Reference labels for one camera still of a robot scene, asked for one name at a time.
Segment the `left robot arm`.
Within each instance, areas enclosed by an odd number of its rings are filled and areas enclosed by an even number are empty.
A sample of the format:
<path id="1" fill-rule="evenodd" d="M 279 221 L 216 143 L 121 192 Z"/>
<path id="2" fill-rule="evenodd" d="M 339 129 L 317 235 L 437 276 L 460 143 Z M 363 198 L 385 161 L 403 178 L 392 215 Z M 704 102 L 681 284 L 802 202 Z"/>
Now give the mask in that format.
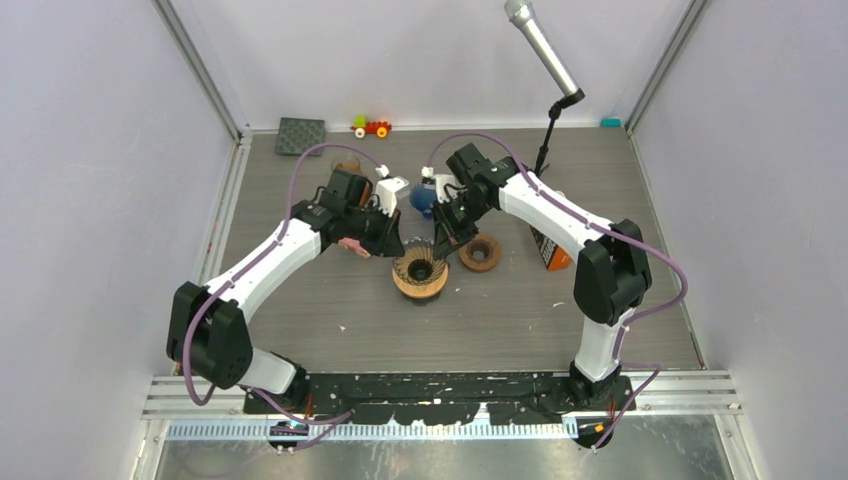
<path id="1" fill-rule="evenodd" d="M 204 285 L 181 285 L 167 356 L 217 388 L 260 389 L 280 412 L 298 412 L 307 398 L 304 369 L 254 346 L 248 323 L 288 277 L 343 239 L 358 241 L 372 256 L 404 255 L 398 203 L 409 183 L 378 171 L 381 179 L 371 182 L 361 173 L 333 170 L 313 198 L 293 204 L 289 217 L 234 267 Z"/>

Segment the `clear smoky glass dripper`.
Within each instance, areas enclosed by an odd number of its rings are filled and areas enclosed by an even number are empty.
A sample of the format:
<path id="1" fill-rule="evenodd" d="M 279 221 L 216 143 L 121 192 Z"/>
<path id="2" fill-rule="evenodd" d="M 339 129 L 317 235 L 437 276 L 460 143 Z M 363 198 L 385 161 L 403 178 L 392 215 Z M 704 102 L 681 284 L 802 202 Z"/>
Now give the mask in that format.
<path id="1" fill-rule="evenodd" d="M 405 254 L 392 261 L 392 278 L 398 289 L 413 297 L 440 292 L 447 283 L 449 267 L 445 259 L 433 258 L 433 241 L 414 237 L 404 247 Z"/>

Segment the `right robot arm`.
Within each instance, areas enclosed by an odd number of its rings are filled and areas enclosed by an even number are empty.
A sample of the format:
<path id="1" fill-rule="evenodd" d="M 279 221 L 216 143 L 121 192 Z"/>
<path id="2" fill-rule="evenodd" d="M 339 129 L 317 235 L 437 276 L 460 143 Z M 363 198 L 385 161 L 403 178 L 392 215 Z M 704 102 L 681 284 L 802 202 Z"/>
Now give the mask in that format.
<path id="1" fill-rule="evenodd" d="M 566 382 L 573 402 L 596 410 L 611 395 L 621 367 L 616 341 L 652 285 L 640 228 L 630 220 L 614 223 L 568 201 L 545 185 L 519 160 L 487 159 L 472 143 L 447 160 L 446 174 L 429 164 L 422 180 L 433 186 L 433 254 L 446 257 L 469 244 L 477 223 L 498 210 L 524 221 L 570 260 L 573 299 L 584 316 L 580 346 Z"/>

